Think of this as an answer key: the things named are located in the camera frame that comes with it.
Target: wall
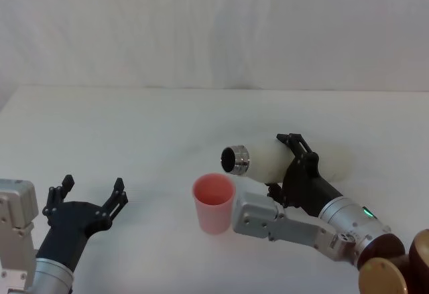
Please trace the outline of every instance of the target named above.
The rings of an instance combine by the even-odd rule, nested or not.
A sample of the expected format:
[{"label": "wall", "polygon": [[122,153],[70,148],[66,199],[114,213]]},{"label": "wall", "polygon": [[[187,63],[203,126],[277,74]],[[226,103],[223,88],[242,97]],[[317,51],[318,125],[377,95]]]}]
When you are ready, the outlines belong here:
[{"label": "wall", "polygon": [[0,0],[0,12],[1,96],[5,81],[429,90],[429,0]]}]

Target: white table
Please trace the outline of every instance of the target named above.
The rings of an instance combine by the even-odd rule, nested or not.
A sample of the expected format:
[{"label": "white table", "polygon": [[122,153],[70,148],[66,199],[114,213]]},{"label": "white table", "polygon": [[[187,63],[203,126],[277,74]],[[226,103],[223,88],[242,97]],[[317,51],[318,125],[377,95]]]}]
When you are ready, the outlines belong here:
[{"label": "white table", "polygon": [[[130,199],[90,239],[78,293],[358,293],[357,271],[311,248],[198,229],[190,194],[222,169],[223,147],[301,133],[341,150],[333,184],[371,208],[409,247],[427,228],[429,93],[21,87],[0,113],[0,176],[28,179],[39,209],[67,173],[68,200],[102,204],[116,177]],[[237,187],[266,193],[237,178]],[[35,219],[36,247],[48,225]]]}]

